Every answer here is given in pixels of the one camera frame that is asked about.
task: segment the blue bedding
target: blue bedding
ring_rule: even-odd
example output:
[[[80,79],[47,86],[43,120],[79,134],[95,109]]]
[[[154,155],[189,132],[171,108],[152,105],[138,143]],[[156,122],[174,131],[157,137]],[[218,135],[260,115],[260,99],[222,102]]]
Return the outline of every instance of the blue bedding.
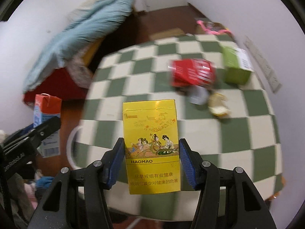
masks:
[[[44,47],[23,85],[34,90],[54,69],[65,67],[79,50],[115,31],[132,12],[134,0],[99,0],[81,18],[71,23]]]

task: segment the wall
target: wall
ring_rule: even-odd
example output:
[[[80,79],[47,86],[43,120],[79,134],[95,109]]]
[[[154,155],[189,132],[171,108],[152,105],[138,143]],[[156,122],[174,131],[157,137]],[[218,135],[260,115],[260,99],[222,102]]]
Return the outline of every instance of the wall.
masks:
[[[66,15],[86,0],[24,0],[0,23],[0,129],[7,133],[31,124],[33,112],[22,100],[22,83],[42,48],[68,25]],[[138,10],[144,10],[136,0]]]
[[[243,47],[247,35],[283,84],[277,94],[272,94],[252,59],[279,124],[287,185],[272,202],[271,213],[277,228],[286,228],[305,198],[304,33],[280,0],[187,1],[212,21],[221,22],[232,30]]]

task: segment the checkered tablecloth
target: checkered tablecloth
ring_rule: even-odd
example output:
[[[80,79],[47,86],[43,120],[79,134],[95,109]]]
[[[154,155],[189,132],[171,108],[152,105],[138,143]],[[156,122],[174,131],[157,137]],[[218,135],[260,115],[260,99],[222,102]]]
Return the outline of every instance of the checkered tablecloth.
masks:
[[[103,58],[86,98],[76,150],[77,165],[86,167],[123,137],[122,103],[175,99],[179,138],[185,138],[202,159],[224,169],[245,169],[263,199],[282,189],[282,152],[273,109],[255,74],[245,86],[226,84],[222,46],[234,46],[227,35],[165,38],[135,45]],[[228,98],[228,118],[218,119],[206,105],[189,102],[169,83],[168,62],[205,58],[217,67],[216,91]],[[182,170],[182,191],[130,195],[126,165],[119,181],[106,192],[110,208],[162,220],[192,220],[199,192],[188,185]],[[224,212],[221,190],[219,215]]]

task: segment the bolt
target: bolt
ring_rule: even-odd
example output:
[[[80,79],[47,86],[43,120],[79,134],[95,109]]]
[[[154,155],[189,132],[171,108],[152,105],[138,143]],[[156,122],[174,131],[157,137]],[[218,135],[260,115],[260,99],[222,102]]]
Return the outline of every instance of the bolt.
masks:
[[[93,165],[95,167],[101,166],[102,165],[102,161],[101,160],[96,160],[96,161],[94,161]]]
[[[243,172],[244,172],[244,170],[243,170],[241,167],[236,167],[236,168],[235,168],[235,171],[236,171],[237,173],[243,173]]]
[[[203,162],[202,162],[202,165],[203,165],[204,167],[209,167],[209,166],[211,166],[211,163],[210,163],[209,161],[203,161]]]
[[[60,172],[62,172],[62,174],[67,173],[69,171],[68,167],[63,167]]]

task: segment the green and white box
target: green and white box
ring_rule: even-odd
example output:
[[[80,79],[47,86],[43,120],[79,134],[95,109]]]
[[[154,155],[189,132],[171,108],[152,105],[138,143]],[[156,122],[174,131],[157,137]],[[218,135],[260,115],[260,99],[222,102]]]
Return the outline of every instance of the green and white box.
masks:
[[[244,85],[254,71],[247,52],[241,48],[225,46],[223,58],[226,69],[224,81]]]

